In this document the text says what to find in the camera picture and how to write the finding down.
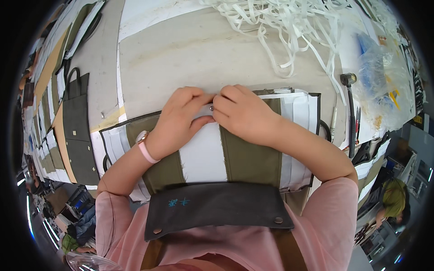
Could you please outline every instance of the hammer head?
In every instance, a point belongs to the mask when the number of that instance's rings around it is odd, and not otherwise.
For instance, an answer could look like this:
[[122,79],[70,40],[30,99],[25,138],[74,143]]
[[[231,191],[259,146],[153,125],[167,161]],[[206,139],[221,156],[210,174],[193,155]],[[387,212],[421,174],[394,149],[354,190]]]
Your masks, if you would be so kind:
[[357,81],[357,76],[354,73],[341,74],[340,78],[342,85],[352,85]]

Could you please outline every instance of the hammer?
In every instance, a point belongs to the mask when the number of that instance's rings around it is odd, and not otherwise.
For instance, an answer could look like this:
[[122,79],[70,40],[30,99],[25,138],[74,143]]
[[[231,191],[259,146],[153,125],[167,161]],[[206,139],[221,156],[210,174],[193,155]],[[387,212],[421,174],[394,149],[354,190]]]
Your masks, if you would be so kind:
[[351,85],[357,82],[357,76],[354,73],[344,73],[340,76],[342,85],[347,87],[348,101],[350,106],[350,152],[349,158],[354,157],[355,149],[355,116],[354,116],[354,101],[352,99]]

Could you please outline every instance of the rivet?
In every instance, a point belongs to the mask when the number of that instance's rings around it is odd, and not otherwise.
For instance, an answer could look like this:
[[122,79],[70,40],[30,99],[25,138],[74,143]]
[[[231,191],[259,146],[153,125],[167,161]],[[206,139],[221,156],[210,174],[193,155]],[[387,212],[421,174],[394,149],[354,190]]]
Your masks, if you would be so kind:
[[283,219],[281,217],[276,217],[274,219],[274,223],[276,223],[276,224],[281,224],[282,222],[283,222]]

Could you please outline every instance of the pink watch strap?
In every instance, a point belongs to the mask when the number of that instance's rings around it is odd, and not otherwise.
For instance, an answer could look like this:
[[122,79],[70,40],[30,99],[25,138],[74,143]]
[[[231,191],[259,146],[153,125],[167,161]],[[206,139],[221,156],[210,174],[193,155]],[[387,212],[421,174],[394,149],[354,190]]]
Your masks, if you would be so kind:
[[150,163],[155,164],[160,162],[160,160],[154,160],[151,155],[149,154],[148,150],[146,149],[145,143],[142,142],[138,145],[141,153],[143,154],[143,156],[146,158],[146,160],[148,160]]

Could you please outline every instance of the pink t-shirt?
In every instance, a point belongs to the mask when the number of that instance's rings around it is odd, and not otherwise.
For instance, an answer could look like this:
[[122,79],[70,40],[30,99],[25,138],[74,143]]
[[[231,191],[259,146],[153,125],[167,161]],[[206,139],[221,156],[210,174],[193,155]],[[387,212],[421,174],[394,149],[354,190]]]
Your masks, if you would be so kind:
[[[322,184],[309,198],[302,216],[285,204],[297,241],[309,270],[347,270],[357,214],[357,185],[338,178]],[[96,199],[96,250],[125,271],[139,271],[148,243],[145,225],[149,204],[133,214],[128,199],[108,192]],[[176,232],[160,265],[207,253],[221,254],[249,271],[283,271],[276,243],[266,227],[206,226]]]

